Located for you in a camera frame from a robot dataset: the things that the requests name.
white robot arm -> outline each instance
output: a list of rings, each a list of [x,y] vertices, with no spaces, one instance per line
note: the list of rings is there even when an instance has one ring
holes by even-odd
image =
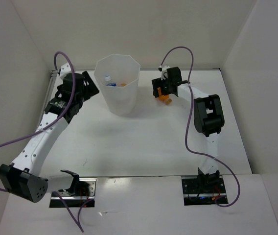
[[[0,166],[0,179],[5,189],[32,202],[40,201],[47,192],[52,191],[65,190],[69,194],[75,194],[76,188],[81,184],[79,175],[68,170],[61,170],[66,174],[61,173],[49,179],[39,177],[43,163],[57,138],[79,112],[83,102],[99,93],[86,71],[76,73],[75,94],[69,109],[53,126],[45,130],[45,127],[58,118],[70,99],[72,75],[68,64],[61,66],[59,75],[63,84],[57,87],[55,97],[45,108],[45,114],[37,128],[37,131],[42,132],[30,139],[10,165]]]
[[[153,95],[159,96],[158,89],[162,95],[175,94],[178,97],[191,102],[190,89],[187,81],[182,81],[181,72],[178,67],[160,66],[161,78],[152,80]],[[195,127],[199,133],[203,133],[205,152],[218,157],[217,145],[221,127],[224,125],[224,116],[218,95],[208,95],[191,86],[194,96],[194,120]],[[199,170],[204,175],[212,175],[218,172],[218,165],[214,159],[203,158]]]

purple cable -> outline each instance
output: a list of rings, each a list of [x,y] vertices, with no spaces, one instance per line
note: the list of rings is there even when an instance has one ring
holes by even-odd
[[[172,51],[175,50],[175,49],[178,49],[178,48],[184,48],[184,49],[188,50],[188,51],[190,52],[190,54],[191,54],[191,59],[192,59],[191,66],[190,66],[190,71],[189,71],[189,75],[188,75],[188,86],[189,86],[190,94],[191,94],[191,107],[190,107],[190,113],[189,113],[188,122],[187,122],[187,128],[186,128],[186,132],[185,132],[185,146],[186,146],[186,149],[187,149],[190,153],[197,154],[197,155],[202,155],[202,156],[206,156],[206,157],[208,157],[208,158],[212,158],[212,159],[216,160],[218,163],[220,163],[220,164],[222,164],[224,167],[226,167],[226,168],[230,171],[230,173],[234,176],[234,178],[235,178],[235,180],[236,180],[236,182],[237,182],[237,185],[238,185],[238,194],[237,194],[235,200],[234,200],[232,203],[228,204],[228,205],[220,205],[220,204],[217,203],[217,200],[218,200],[219,198],[221,198],[221,197],[215,199],[215,201],[214,201],[214,202],[216,203],[216,205],[218,205],[219,207],[230,207],[230,206],[232,206],[233,204],[235,204],[235,203],[238,201],[239,196],[240,196],[240,193],[241,193],[240,183],[239,183],[238,178],[237,178],[237,176],[235,175],[235,173],[232,171],[232,169],[231,169],[228,165],[226,165],[226,164],[225,164],[224,162],[222,162],[221,160],[219,160],[219,159],[217,159],[217,158],[211,156],[210,154],[195,152],[195,151],[191,150],[191,149],[189,148],[189,146],[188,146],[188,132],[189,132],[189,127],[190,127],[190,122],[191,122],[191,116],[192,116],[192,112],[193,112],[193,103],[194,103],[194,101],[193,101],[193,92],[192,92],[192,88],[191,88],[191,86],[190,86],[190,75],[191,75],[191,71],[192,71],[192,68],[193,68],[193,53],[192,53],[192,51],[191,51],[189,48],[187,48],[187,47],[183,47],[183,46],[181,46],[181,47],[174,47],[173,49],[171,49],[171,50],[165,55],[164,59],[162,60],[161,66],[163,65],[163,63],[164,63],[165,59],[167,58],[167,56],[169,55],[169,53],[172,52]]]
[[[66,201],[61,197],[61,195],[58,193],[58,192],[54,192],[56,193],[56,195],[60,198],[61,202],[63,203],[63,205],[65,206],[66,210],[69,212],[71,218],[73,219],[73,221],[77,224],[77,226],[80,228],[81,232],[83,233],[84,232],[84,229],[81,227],[80,225],[80,222],[78,222],[75,218],[75,216],[72,214],[72,212],[70,211],[68,205],[66,204]]]
[[[65,109],[63,110],[63,112],[57,117],[56,120],[54,120],[50,125],[46,126],[46,127],[43,128],[42,130],[37,131],[37,132],[35,132],[35,133],[33,133],[33,134],[29,134],[29,135],[24,136],[24,137],[20,137],[20,138],[18,138],[18,139],[12,140],[12,141],[8,141],[8,142],[5,142],[5,143],[2,143],[2,144],[0,144],[0,148],[1,148],[1,147],[4,147],[4,146],[6,146],[6,145],[9,145],[9,144],[12,144],[12,143],[16,143],[16,142],[18,142],[18,141],[22,141],[22,140],[25,140],[25,139],[28,139],[28,138],[30,138],[30,137],[33,137],[33,136],[35,136],[35,135],[40,134],[41,132],[43,132],[43,131],[45,131],[46,129],[49,129],[51,126],[53,126],[58,120],[60,120],[60,119],[66,114],[66,112],[67,112],[67,110],[69,109],[69,107],[70,107],[70,105],[71,105],[71,102],[72,102],[72,100],[73,100],[73,98],[74,98],[74,93],[75,93],[75,88],[76,88],[75,70],[74,70],[74,66],[72,65],[72,63],[71,63],[70,59],[68,58],[68,56],[67,56],[65,53],[61,52],[61,51],[57,51],[57,52],[55,53],[55,55],[54,55],[54,66],[55,66],[55,69],[56,69],[56,70],[57,70],[57,66],[56,66],[56,57],[57,57],[58,54],[61,54],[61,55],[63,55],[63,56],[65,57],[65,59],[66,59],[67,62],[69,63],[70,70],[71,70],[71,74],[72,74],[72,89],[71,89],[71,95],[70,95],[69,102],[68,102],[66,108],[65,108]]]
[[[81,209],[83,209],[83,207],[88,203],[88,202],[90,202],[90,201],[92,201],[93,199],[87,199],[81,206],[80,206],[80,208],[79,208],[79,211],[78,211],[78,216],[77,216],[77,218],[78,218],[78,224],[79,225],[81,225],[80,224],[80,212],[81,212]]]

purple wire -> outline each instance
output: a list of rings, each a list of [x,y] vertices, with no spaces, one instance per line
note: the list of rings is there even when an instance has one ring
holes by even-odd
[[[240,183],[239,183],[238,178],[237,178],[237,176],[235,175],[235,173],[232,171],[232,169],[231,169],[228,165],[226,165],[226,164],[225,164],[224,162],[222,162],[221,160],[219,160],[219,159],[213,157],[213,156],[210,155],[210,154],[200,153],[200,152],[193,151],[193,150],[191,150],[191,149],[189,148],[189,146],[188,146],[188,132],[189,132],[189,127],[190,127],[190,122],[191,122],[191,116],[192,116],[192,112],[193,112],[193,103],[194,103],[194,101],[193,101],[193,92],[192,92],[192,88],[191,88],[191,86],[190,86],[190,75],[191,75],[191,71],[192,71],[192,68],[193,68],[193,59],[194,59],[194,58],[193,58],[193,53],[192,53],[192,51],[191,51],[189,48],[187,48],[187,47],[183,47],[183,46],[174,47],[173,49],[171,49],[171,50],[165,55],[164,59],[162,60],[161,66],[163,65],[163,63],[164,63],[165,59],[167,58],[167,56],[169,55],[169,53],[171,53],[173,50],[178,49],[178,48],[184,48],[184,49],[188,50],[188,51],[190,52],[190,54],[191,54],[191,59],[192,59],[191,66],[190,66],[190,71],[189,71],[189,75],[188,75],[188,86],[189,86],[190,94],[191,94],[191,107],[190,107],[190,113],[189,113],[188,122],[187,122],[187,128],[186,128],[186,132],[185,132],[185,146],[186,146],[186,149],[187,149],[190,153],[197,154],[197,155],[202,155],[202,156],[206,156],[206,157],[208,157],[208,158],[211,158],[211,159],[216,160],[218,163],[220,163],[220,164],[222,164],[224,167],[226,167],[226,168],[230,171],[230,173],[234,176],[234,178],[235,178],[235,180],[236,180],[236,182],[237,182],[237,185],[238,185],[238,194],[237,194],[236,198],[234,199],[234,201],[233,201],[232,203],[230,203],[230,204],[227,204],[227,205],[221,205],[221,204],[218,204],[218,203],[217,203],[217,200],[218,200],[219,198],[221,198],[221,197],[219,197],[219,198],[217,198],[217,199],[214,200],[214,202],[216,203],[216,205],[218,205],[219,207],[230,207],[230,206],[232,206],[233,204],[235,204],[235,203],[238,201],[239,196],[240,196],[240,193],[241,193]]]
[[[79,225],[81,225],[80,224],[80,212],[81,212],[81,209],[83,209],[83,207],[88,203],[88,202],[90,202],[90,201],[92,201],[93,199],[87,199],[81,206],[80,206],[80,208],[79,208],[79,211],[78,211],[78,216],[77,216],[77,218],[78,218],[78,224]]]
[[[42,133],[42,132],[45,131],[46,129],[49,129],[51,126],[53,126],[58,120],[60,120],[60,119],[66,114],[66,112],[67,112],[67,110],[69,109],[69,107],[70,107],[70,105],[71,105],[71,102],[72,102],[72,100],[73,100],[73,98],[74,98],[74,93],[75,93],[75,88],[76,88],[75,70],[74,70],[74,66],[72,65],[72,63],[71,63],[70,59],[68,58],[68,56],[67,56],[65,53],[61,52],[61,51],[57,51],[57,52],[55,53],[55,55],[54,55],[54,66],[55,66],[55,69],[56,69],[56,70],[57,70],[57,66],[56,66],[56,57],[57,57],[58,54],[61,54],[61,55],[63,55],[63,56],[65,57],[65,59],[67,60],[69,66],[70,66],[71,75],[72,75],[72,89],[71,89],[71,95],[70,95],[69,102],[68,102],[66,108],[65,108],[65,109],[63,110],[63,112],[57,117],[56,120],[54,120],[52,123],[50,123],[48,126],[46,126],[45,128],[43,128],[42,130],[37,131],[37,132],[35,132],[35,133],[33,133],[33,134],[29,134],[29,135],[27,135],[27,136],[20,137],[20,138],[18,138],[18,139],[12,140],[12,141],[8,141],[8,142],[5,142],[5,143],[2,143],[2,144],[0,144],[0,148],[1,148],[1,147],[4,147],[4,146],[6,146],[6,145],[12,144],[12,143],[16,143],[16,142],[18,142],[18,141],[22,141],[22,140],[28,139],[28,138],[30,138],[30,137],[33,137],[33,136],[35,136],[35,135],[38,135],[38,134]]]
[[[65,206],[66,210],[69,212],[71,218],[73,219],[73,221],[77,224],[77,226],[80,228],[81,232],[84,232],[84,229],[81,227],[80,222],[76,220],[75,216],[72,214],[72,212],[70,211],[68,205],[66,204],[66,201],[61,197],[61,195],[58,192],[54,192],[56,193],[56,195],[60,198],[61,202],[63,203],[63,205]]]

